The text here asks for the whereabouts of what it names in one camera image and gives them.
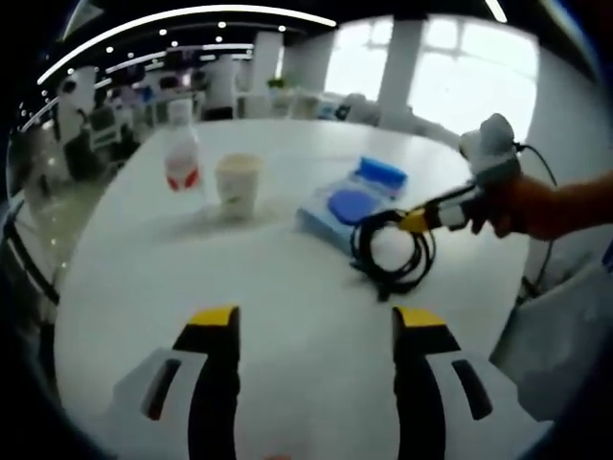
paper cup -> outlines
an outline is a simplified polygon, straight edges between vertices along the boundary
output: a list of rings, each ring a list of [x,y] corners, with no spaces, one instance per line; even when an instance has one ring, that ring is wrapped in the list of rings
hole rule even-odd
[[[249,153],[231,153],[215,169],[221,214],[231,219],[253,216],[258,192],[261,160]]]

ceiling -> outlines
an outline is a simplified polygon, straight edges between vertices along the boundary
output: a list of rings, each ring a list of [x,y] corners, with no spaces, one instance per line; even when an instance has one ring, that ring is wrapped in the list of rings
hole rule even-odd
[[[586,59],[584,52],[577,46],[573,38],[569,37],[567,31],[559,27],[551,17],[550,12],[543,6],[555,2],[549,2],[548,0],[541,0],[540,2],[534,0],[499,1],[510,25],[537,35],[542,46],[549,48],[569,61],[586,76],[595,78],[589,59]],[[181,0],[178,3],[176,0],[149,0],[147,2],[91,0],[90,3],[102,9],[104,13],[76,29],[62,41],[59,38],[67,23],[69,12],[74,8],[74,2],[57,0],[56,2],[45,3],[56,5],[54,9],[44,11],[42,17],[45,17],[47,21],[43,27],[36,30],[44,34],[46,38],[42,37],[41,41],[41,37],[32,36],[34,35],[32,30],[29,32],[30,38],[33,39],[31,42],[38,44],[38,48],[30,50],[31,54],[28,55],[31,60],[30,65],[24,66],[26,72],[19,79],[21,84],[30,88],[27,96],[25,98],[20,97],[19,102],[17,102],[17,104],[24,102],[24,105],[26,105],[26,117],[29,117],[30,110],[36,110],[36,107],[44,105],[46,97],[41,95],[41,90],[47,90],[49,94],[55,92],[55,88],[65,78],[69,68],[95,65],[101,69],[106,69],[127,60],[128,54],[140,57],[159,52],[170,47],[173,41],[178,42],[180,46],[202,45],[215,43],[216,38],[221,36],[222,43],[253,43],[258,31],[276,31],[280,25],[286,27],[284,32],[285,45],[291,45],[305,36],[329,31],[328,26],[301,19],[252,12],[213,12],[166,19],[110,37],[76,57],[52,75],[41,87],[32,91],[33,86],[35,87],[36,78],[52,63],[57,62],[86,40],[127,21],[148,14],[202,5],[202,2],[196,0]],[[593,43],[604,38],[606,34],[605,29],[607,28],[604,27],[599,18],[602,19],[607,17],[607,14],[610,15],[611,8],[605,5],[607,3],[610,4],[611,2],[599,0],[566,1],[573,16],[586,29],[587,36],[593,37]],[[406,2],[377,0],[376,2],[353,2],[350,8],[347,8],[346,0],[256,0],[253,4],[316,14],[335,20],[339,24],[364,17],[388,14],[393,14],[398,19],[423,19],[429,13],[461,14],[492,19],[491,12],[484,0],[414,0]],[[39,7],[37,4],[36,8],[40,11],[41,8],[49,7]],[[29,20],[32,22],[37,18],[32,18],[30,14]],[[220,29],[217,26],[218,21],[226,22],[227,27]],[[161,28],[168,31],[166,35],[161,36],[159,34]],[[57,37],[55,42],[50,41],[52,36]],[[110,54],[106,52],[106,48],[109,46],[113,48],[113,52]],[[606,56],[602,52],[602,59],[609,59],[610,61],[610,50],[603,46],[602,48],[609,53],[609,56]],[[24,53],[21,53],[21,56],[15,57],[15,59],[24,61],[24,55]]]

desk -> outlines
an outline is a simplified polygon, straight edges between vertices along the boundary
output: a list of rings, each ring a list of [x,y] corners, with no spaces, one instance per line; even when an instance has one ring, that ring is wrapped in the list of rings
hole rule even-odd
[[[464,183],[465,160],[420,137],[335,122],[242,120],[198,125],[203,194],[173,194],[156,132],[93,213],[67,273],[56,331],[57,385],[82,425],[113,385],[158,347],[171,347],[198,310],[242,308],[238,458],[391,459],[398,427],[392,303],[445,318],[463,348],[488,355],[514,304],[528,240],[487,227],[437,232],[438,257],[414,293],[378,304],[347,257],[294,231],[313,190],[368,154],[409,173],[400,207]],[[249,225],[213,224],[212,168],[228,152],[264,160]],[[410,251],[402,236],[398,253]]]

